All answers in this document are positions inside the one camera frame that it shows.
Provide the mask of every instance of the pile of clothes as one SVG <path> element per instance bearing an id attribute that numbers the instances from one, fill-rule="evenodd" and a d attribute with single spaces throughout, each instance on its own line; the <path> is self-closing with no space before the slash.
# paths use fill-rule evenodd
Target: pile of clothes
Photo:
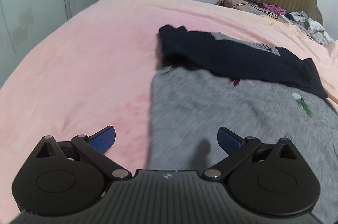
<path id="1" fill-rule="evenodd" d="M 333 222 L 338 160 L 328 143 L 338 143 L 338 115 L 312 59 L 169 25 L 159 29 L 159 42 L 148 168 L 204 171 L 226 157 L 216 137 L 221 126 L 264 143 L 288 137 L 321 183 L 313 213 Z"/>
<path id="2" fill-rule="evenodd" d="M 216 5 L 250 12 L 259 16 L 267 16 L 283 23 L 296 25 L 313 41 L 327 46 L 335 40 L 325 31 L 317 21 L 302 12 L 287 13 L 285 9 L 269 3 L 258 4 L 249 0 L 219 0 Z"/>
<path id="3" fill-rule="evenodd" d="M 323 46 L 327 46 L 335 41 L 319 22 L 309 18 L 304 11 L 292 12 L 284 18 L 290 23 L 297 25 L 305 35 Z"/>

